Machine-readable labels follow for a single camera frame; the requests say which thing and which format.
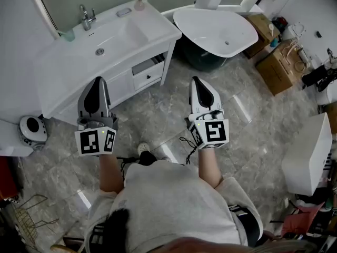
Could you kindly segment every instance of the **marble floor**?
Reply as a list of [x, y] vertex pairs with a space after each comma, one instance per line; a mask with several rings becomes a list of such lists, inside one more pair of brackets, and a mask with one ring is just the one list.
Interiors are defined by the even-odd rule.
[[[192, 76], [208, 81], [219, 92], [230, 123], [230, 142], [216, 149], [226, 176], [234, 176], [256, 205], [266, 229], [284, 209], [286, 191], [281, 161], [306, 118], [317, 113], [312, 93], [295, 85], [273, 96], [255, 67], [237, 55], [211, 73], [198, 72], [179, 58], [172, 59], [163, 86], [154, 85], [115, 107], [119, 130], [114, 152], [137, 156], [137, 145], [147, 142], [158, 157], [184, 163], [192, 150], [179, 137], [192, 139], [184, 118], [190, 113]], [[42, 151], [21, 158], [23, 201], [33, 194], [48, 200], [30, 209], [34, 221], [58, 222], [37, 229], [36, 245], [49, 252], [64, 232], [83, 235], [88, 209], [98, 189], [98, 158], [79, 158], [74, 131], [67, 123], [46, 120], [49, 139]], [[197, 164], [196, 153], [191, 162]]]

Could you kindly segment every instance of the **white slipper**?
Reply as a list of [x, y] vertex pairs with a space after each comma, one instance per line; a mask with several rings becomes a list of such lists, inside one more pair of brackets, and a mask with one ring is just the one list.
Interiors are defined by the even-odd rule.
[[172, 160], [169, 157], [163, 157], [161, 160], [165, 160], [167, 162], [172, 162]]
[[138, 155], [140, 156], [142, 152], [144, 151], [149, 151], [150, 152], [150, 146], [146, 142], [142, 142], [138, 145], [137, 152]]

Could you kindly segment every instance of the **robot vacuum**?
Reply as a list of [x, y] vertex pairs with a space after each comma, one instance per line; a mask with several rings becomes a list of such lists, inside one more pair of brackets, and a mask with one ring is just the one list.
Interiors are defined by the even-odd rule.
[[33, 149], [42, 148], [48, 138], [44, 122], [33, 116], [24, 116], [21, 118], [19, 134], [21, 140]]

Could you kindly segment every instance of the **bottle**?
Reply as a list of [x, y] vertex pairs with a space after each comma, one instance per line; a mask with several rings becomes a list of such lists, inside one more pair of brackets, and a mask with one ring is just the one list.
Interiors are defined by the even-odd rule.
[[142, 11], [144, 7], [145, 5], [144, 5], [143, 0], [137, 0], [133, 8], [137, 11]]

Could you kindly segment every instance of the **drain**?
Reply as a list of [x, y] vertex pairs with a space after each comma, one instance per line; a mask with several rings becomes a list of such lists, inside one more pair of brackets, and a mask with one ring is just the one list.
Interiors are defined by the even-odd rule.
[[102, 55], [104, 53], [104, 49], [98, 48], [95, 53], [96, 53], [96, 55]]

